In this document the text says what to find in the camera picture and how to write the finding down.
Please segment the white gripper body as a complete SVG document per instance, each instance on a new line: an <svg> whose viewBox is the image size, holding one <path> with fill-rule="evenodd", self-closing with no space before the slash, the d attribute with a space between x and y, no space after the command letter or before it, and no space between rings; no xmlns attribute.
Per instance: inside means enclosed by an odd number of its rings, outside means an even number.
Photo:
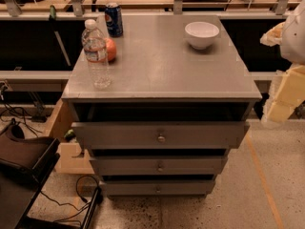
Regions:
<svg viewBox="0 0 305 229"><path fill-rule="evenodd" d="M280 52L283 58L292 63L305 64L305 0L284 23Z"/></svg>

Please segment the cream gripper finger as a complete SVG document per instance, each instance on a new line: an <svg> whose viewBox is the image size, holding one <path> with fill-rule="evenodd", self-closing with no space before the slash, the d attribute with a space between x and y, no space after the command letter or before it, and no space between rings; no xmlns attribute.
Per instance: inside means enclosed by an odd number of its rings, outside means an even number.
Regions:
<svg viewBox="0 0 305 229"><path fill-rule="evenodd" d="M269 47L280 45L282 41L283 26L284 23L281 22L265 32L260 38L260 43Z"/></svg>
<svg viewBox="0 0 305 229"><path fill-rule="evenodd" d="M286 72L277 71L263 106L263 125L284 123L305 101L305 66L293 64Z"/></svg>

